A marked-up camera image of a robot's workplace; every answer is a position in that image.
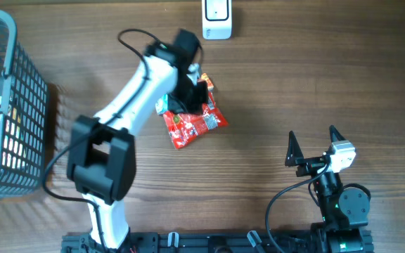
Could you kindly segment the orange tissue pack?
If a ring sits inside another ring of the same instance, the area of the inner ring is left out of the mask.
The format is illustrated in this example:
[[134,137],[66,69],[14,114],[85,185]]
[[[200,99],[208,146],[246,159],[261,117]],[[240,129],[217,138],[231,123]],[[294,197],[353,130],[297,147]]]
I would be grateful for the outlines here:
[[206,82],[208,91],[213,92],[214,84],[209,76],[206,73],[202,73],[200,79]]

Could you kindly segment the red snack packet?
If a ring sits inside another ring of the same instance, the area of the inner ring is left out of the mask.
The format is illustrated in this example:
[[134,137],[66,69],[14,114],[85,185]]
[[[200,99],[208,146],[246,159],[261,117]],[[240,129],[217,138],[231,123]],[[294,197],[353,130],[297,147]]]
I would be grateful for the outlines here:
[[207,104],[202,105],[202,114],[193,115],[188,113],[175,114],[166,111],[162,115],[169,136],[176,149],[184,148],[197,137],[219,127],[227,127],[229,123],[221,113],[214,100],[212,92],[209,92]]

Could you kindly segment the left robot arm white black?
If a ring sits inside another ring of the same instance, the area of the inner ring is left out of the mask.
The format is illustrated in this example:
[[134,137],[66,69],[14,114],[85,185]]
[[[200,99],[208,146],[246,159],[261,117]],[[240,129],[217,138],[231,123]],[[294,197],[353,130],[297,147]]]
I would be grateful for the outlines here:
[[155,38],[139,54],[139,66],[120,93],[93,117],[76,119],[67,178],[88,205],[92,228],[63,237],[62,252],[129,251],[124,197],[136,175],[135,138],[163,96],[173,113],[202,114],[209,91],[198,82],[193,64],[202,51],[199,39],[188,30],[179,30],[170,44]]

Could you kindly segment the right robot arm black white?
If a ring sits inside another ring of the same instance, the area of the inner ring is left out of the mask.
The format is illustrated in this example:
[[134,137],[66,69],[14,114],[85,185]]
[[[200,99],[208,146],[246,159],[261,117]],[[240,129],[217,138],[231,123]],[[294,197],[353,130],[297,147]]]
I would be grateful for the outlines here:
[[356,148],[334,126],[329,127],[330,146],[318,157],[305,158],[293,131],[289,132],[285,166],[296,167],[296,176],[308,176],[312,199],[323,221],[311,225],[311,244],[316,252],[373,252],[368,225],[371,192],[358,183],[344,184],[340,172],[349,168]]

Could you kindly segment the teal tissue pack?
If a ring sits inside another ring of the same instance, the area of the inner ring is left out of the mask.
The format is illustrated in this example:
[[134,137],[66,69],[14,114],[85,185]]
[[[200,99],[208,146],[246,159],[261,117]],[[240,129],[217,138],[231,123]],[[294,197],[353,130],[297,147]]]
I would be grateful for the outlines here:
[[168,111],[168,95],[165,94],[161,98],[157,100],[157,103],[155,104],[155,109],[157,115],[163,115]]

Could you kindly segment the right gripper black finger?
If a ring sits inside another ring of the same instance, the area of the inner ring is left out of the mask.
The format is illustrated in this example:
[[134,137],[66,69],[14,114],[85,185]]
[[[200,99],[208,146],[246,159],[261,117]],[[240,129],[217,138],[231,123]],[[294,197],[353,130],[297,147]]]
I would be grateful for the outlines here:
[[288,151],[285,159],[285,166],[296,167],[304,163],[304,155],[297,141],[295,133],[289,132]]
[[332,143],[346,140],[346,138],[335,128],[334,125],[329,126],[329,133],[330,133],[330,141]]

